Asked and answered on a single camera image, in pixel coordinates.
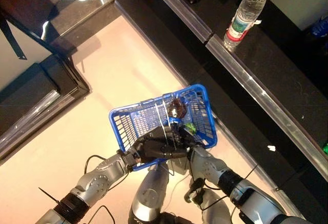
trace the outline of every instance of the black countertop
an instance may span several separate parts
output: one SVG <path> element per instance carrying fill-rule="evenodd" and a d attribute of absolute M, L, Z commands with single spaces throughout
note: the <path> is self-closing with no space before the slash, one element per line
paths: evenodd
<path fill-rule="evenodd" d="M 240 1 L 201 0 L 187 5 L 223 39 Z M 302 32 L 270 0 L 259 19 L 262 23 L 249 31 L 235 53 L 322 147 L 328 140 L 328 61 L 315 61 L 307 54 L 298 40 Z"/>
<path fill-rule="evenodd" d="M 162 0 L 116 0 L 115 4 L 186 85 L 206 86 L 218 118 L 303 215 L 325 223 L 325 180 L 183 21 Z M 276 152 L 269 151 L 268 145 L 275 145 Z M 301 179 L 303 175 L 310 175 L 313 184 Z M 291 180 L 297 182 L 293 189 Z"/>

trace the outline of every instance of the bottle label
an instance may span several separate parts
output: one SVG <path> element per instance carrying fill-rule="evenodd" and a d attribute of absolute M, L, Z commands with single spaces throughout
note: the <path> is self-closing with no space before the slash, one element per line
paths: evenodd
<path fill-rule="evenodd" d="M 236 13 L 232 18 L 228 29 L 229 35 L 235 38 L 236 41 L 240 41 L 246 35 L 247 31 L 253 26 L 253 24 L 253 22 L 243 21 Z"/>

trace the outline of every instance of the green object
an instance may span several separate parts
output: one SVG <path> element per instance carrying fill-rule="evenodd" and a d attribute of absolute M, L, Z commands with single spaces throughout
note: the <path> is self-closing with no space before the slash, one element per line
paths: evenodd
<path fill-rule="evenodd" d="M 322 149 L 323 149 L 323 152 L 324 152 L 326 155 L 328 155 L 328 143 L 326 143 L 326 144 L 322 147 Z"/>
<path fill-rule="evenodd" d="M 197 129 L 193 123 L 186 123 L 184 125 L 191 134 L 196 134 Z"/>

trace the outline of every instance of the wire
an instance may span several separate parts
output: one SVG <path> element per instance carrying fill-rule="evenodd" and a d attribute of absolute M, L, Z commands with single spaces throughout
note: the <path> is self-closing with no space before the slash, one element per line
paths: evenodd
<path fill-rule="evenodd" d="M 227 195 L 226 195 L 226 196 L 223 196 L 222 198 L 219 198 L 219 199 L 216 200 L 214 203 L 208 205 L 205 209 L 202 209 L 201 206 L 199 206 L 199 207 L 200 207 L 200 209 L 201 209 L 202 211 L 207 210 L 208 208 L 212 207 L 214 204 L 216 204 L 217 202 L 221 201 L 222 199 L 224 199 L 224 198 L 226 198 L 226 197 L 227 197 Z"/>
<path fill-rule="evenodd" d="M 104 208 L 107 210 L 108 214 L 111 216 L 111 218 L 112 218 L 112 220 L 113 220 L 113 223 L 115 224 L 114 216 L 111 214 L 111 212 L 109 211 L 109 209 L 107 209 L 107 207 L 106 207 L 105 205 L 100 206 L 100 207 L 96 210 L 96 212 L 94 212 L 94 214 L 93 214 L 93 216 L 91 217 L 91 219 L 90 219 L 90 221 L 88 222 L 88 224 L 90 224 L 90 222 L 92 221 L 92 219 L 95 217 L 95 215 L 98 213 L 98 211 L 99 211 L 102 207 L 104 207 Z"/>
<path fill-rule="evenodd" d="M 216 190 L 216 191 L 221 190 L 220 188 L 210 187 L 209 185 L 206 184 L 206 181 L 205 181 L 205 180 L 204 180 L 204 185 L 205 185 L 207 188 L 209 188 L 209 189 L 211 189 L 211 190 Z"/>
<path fill-rule="evenodd" d="M 258 166 L 258 164 L 254 166 L 254 168 L 248 173 L 248 175 L 246 175 L 245 179 L 247 179 L 248 176 L 251 175 L 251 173 L 257 168 L 257 166 Z M 237 208 L 237 206 L 234 207 L 234 209 L 232 210 L 231 215 L 230 215 L 230 222 L 231 222 L 231 224 L 233 224 L 233 222 L 232 222 L 232 216 L 233 216 L 236 208 Z"/>
<path fill-rule="evenodd" d="M 104 161 L 106 160 L 106 158 L 103 158 L 102 156 L 98 156 L 98 155 L 92 155 L 92 156 L 90 156 L 90 157 L 87 159 L 86 164 L 85 164 L 85 166 L 84 166 L 84 174 L 87 173 L 87 167 L 88 167 L 89 161 L 90 161 L 90 159 L 91 159 L 92 157 L 98 157 L 99 159 L 104 160 Z"/>
<path fill-rule="evenodd" d="M 254 168 L 246 175 L 245 179 L 248 178 L 248 176 L 257 168 L 258 164 L 254 166 Z"/>
<path fill-rule="evenodd" d="M 231 216 L 230 216 L 230 223 L 231 223 L 231 224 L 233 224 L 233 222 L 232 222 L 232 215 L 234 214 L 236 208 L 237 208 L 237 207 L 235 206 L 234 209 L 233 209 L 232 212 L 231 212 Z"/>
<path fill-rule="evenodd" d="M 188 174 L 185 178 L 179 180 L 179 181 L 175 184 L 175 186 L 174 186 L 174 188 L 173 188 L 173 190 L 172 190 L 172 192 L 171 192 L 170 200 L 169 200 L 168 204 L 166 205 L 166 207 L 163 209 L 163 211 L 165 211 L 165 210 L 168 208 L 168 206 L 170 205 L 171 200 L 172 200 L 172 196 L 173 196 L 173 192 L 174 192 L 175 188 L 177 187 L 177 185 L 178 185 L 180 182 L 184 181 L 189 175 L 190 175 L 190 174 Z"/>
<path fill-rule="evenodd" d="M 111 187 L 110 189 L 108 189 L 108 192 L 110 190 L 112 190 L 114 187 L 117 187 L 120 183 L 122 183 L 122 181 L 125 180 L 128 177 L 128 175 L 129 175 L 129 172 L 126 174 L 126 176 L 119 183 L 117 183 L 116 185 L 114 185 L 113 187 Z"/>

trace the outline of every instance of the black rubber joint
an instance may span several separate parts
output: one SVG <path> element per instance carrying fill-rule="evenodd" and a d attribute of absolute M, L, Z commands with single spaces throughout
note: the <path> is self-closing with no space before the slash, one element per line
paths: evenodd
<path fill-rule="evenodd" d="M 69 193 L 54 208 L 59 215 L 72 224 L 77 224 L 89 210 L 89 206 L 75 196 Z"/>
<path fill-rule="evenodd" d="M 230 196 L 232 190 L 242 180 L 243 179 L 234 171 L 228 170 L 221 175 L 218 186 L 227 196 Z"/>

